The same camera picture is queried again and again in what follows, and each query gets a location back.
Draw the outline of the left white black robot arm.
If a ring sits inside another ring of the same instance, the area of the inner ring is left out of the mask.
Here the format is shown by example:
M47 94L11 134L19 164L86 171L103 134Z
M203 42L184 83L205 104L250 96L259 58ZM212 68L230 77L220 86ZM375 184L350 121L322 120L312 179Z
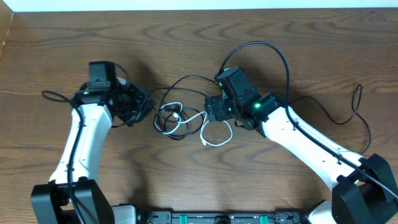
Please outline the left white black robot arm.
M35 185L30 201L39 223L137 223L133 205L112 206L102 193L98 171L114 117L127 126L153 109L148 93L121 82L84 83L69 99L44 90L42 96L72 107L72 125L62 158L49 182Z

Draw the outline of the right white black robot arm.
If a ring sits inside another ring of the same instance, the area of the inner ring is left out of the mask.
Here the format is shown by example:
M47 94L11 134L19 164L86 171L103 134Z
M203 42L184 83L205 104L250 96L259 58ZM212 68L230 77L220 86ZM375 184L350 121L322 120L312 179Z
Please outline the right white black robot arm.
M209 96L205 109L211 121L235 118L242 128L284 146L324 181L332 199L307 212L302 222L387 223L397 214L397 184L385 159L338 145L272 93Z

